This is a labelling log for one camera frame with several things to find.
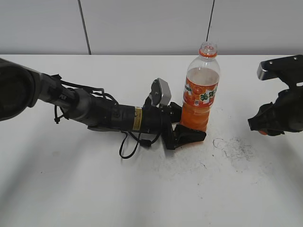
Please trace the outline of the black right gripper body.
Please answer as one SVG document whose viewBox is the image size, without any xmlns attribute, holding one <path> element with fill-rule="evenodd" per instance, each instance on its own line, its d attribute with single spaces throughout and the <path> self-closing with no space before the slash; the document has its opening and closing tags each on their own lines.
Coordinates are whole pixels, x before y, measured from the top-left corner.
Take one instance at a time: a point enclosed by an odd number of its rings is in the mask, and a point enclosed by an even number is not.
<svg viewBox="0 0 303 227">
<path fill-rule="evenodd" d="M 274 70 L 288 89 L 278 93 L 275 101 L 274 131 L 303 130 L 303 74 L 296 70 Z"/>
</svg>

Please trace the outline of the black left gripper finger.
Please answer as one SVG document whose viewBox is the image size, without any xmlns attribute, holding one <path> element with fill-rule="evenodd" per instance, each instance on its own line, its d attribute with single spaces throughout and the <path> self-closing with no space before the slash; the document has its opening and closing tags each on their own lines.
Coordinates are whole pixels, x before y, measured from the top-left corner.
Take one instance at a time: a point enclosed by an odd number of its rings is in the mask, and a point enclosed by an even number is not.
<svg viewBox="0 0 303 227">
<path fill-rule="evenodd" d="M 176 104 L 175 102 L 170 102 L 168 105 L 169 116 L 171 123 L 177 123 L 181 120 L 182 115 L 182 107 Z"/>
<path fill-rule="evenodd" d="M 174 129 L 174 147 L 204 141 L 206 138 L 206 132 L 194 130 L 184 125 L 177 124 Z"/>
</svg>

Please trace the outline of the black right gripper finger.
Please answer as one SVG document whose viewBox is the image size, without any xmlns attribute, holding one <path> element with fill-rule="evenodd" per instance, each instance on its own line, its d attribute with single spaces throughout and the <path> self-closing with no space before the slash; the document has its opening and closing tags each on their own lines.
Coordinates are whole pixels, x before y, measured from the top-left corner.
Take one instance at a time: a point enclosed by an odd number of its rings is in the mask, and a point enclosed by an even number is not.
<svg viewBox="0 0 303 227">
<path fill-rule="evenodd" d="M 283 108 L 283 105 L 278 105 L 277 103 L 262 105 L 259 108 L 258 113 L 254 117 L 248 119 L 250 130 L 283 131 Z"/>
<path fill-rule="evenodd" d="M 285 134 L 285 132 L 280 129 L 266 129 L 265 131 L 268 136 L 279 136 Z"/>
</svg>

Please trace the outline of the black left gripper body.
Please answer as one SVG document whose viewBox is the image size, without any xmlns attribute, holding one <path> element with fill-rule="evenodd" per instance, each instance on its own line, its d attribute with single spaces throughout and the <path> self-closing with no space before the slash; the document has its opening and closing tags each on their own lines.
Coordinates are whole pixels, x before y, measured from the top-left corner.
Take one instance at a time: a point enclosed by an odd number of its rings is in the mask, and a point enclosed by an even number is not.
<svg viewBox="0 0 303 227">
<path fill-rule="evenodd" d="M 165 148 L 174 150 L 173 123 L 170 122 L 168 106 L 152 106 L 151 100 L 147 97 L 142 111 L 141 133 L 155 134 L 156 137 L 154 140 L 141 139 L 141 146 L 150 147 L 159 137 L 162 137 Z"/>
</svg>

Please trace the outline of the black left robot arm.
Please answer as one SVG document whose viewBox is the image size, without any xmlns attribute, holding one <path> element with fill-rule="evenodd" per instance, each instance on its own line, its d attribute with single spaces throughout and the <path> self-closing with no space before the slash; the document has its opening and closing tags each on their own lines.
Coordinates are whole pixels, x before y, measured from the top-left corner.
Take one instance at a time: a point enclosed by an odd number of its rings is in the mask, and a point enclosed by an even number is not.
<svg viewBox="0 0 303 227">
<path fill-rule="evenodd" d="M 63 81 L 60 75 L 47 75 L 17 63 L 0 61 L 0 119 L 16 117 L 38 100 L 54 105 L 54 121 L 62 118 L 85 124 L 92 131 L 119 131 L 132 136 L 144 147 L 151 140 L 141 134 L 162 138 L 166 149 L 201 142 L 204 131 L 179 124 L 182 108 L 172 102 L 168 83 L 160 78 L 151 85 L 143 107 L 119 104 L 102 88 Z"/>
</svg>

